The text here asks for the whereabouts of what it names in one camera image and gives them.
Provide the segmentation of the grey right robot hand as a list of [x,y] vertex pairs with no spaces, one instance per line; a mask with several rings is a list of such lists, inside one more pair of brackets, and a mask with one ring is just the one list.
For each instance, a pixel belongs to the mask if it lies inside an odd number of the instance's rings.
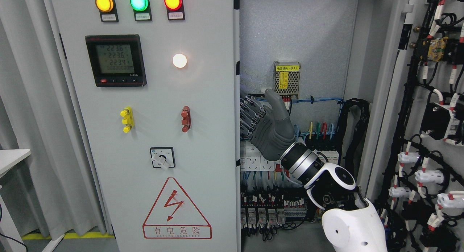
[[270,107],[254,97],[240,98],[240,136],[251,141],[265,159],[278,161],[295,141],[293,125],[280,95],[267,89],[265,98]]

